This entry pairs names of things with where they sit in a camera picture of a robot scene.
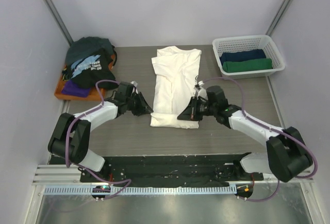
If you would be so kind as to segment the white t shirt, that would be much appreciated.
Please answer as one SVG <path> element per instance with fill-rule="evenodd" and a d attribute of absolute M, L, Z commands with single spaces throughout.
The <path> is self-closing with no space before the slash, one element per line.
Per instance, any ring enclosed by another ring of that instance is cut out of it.
<path fill-rule="evenodd" d="M 194 95 L 194 86 L 199 75 L 202 51 L 182 50 L 168 46 L 157 50 L 152 58 L 156 75 L 152 127 L 197 129 L 198 122 L 178 120 Z"/>

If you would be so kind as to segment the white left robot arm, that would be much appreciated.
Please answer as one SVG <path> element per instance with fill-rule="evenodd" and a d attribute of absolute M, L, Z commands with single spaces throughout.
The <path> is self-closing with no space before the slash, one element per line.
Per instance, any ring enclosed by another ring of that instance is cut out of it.
<path fill-rule="evenodd" d="M 135 82 L 120 82 L 110 98 L 77 114 L 62 113 L 48 144 L 48 151 L 64 159 L 66 166 L 80 165 L 92 170 L 92 177 L 105 182 L 110 175 L 106 160 L 89 149 L 90 133 L 105 122 L 130 111 L 134 116 L 153 113 Z"/>

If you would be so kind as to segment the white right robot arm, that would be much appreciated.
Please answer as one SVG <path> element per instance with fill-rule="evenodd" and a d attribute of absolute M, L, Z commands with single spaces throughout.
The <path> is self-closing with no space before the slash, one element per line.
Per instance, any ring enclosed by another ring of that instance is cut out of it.
<path fill-rule="evenodd" d="M 212 116 L 219 124 L 265 146 L 265 153 L 249 153 L 233 167 L 233 174 L 238 180 L 245 180 L 251 173 L 267 173 L 281 182 L 288 182 L 298 178 L 314 163 L 297 129 L 283 129 L 248 115 L 241 107 L 229 104 L 218 85 L 204 89 L 197 84 L 195 94 L 177 118 L 199 122 L 205 116 Z"/>

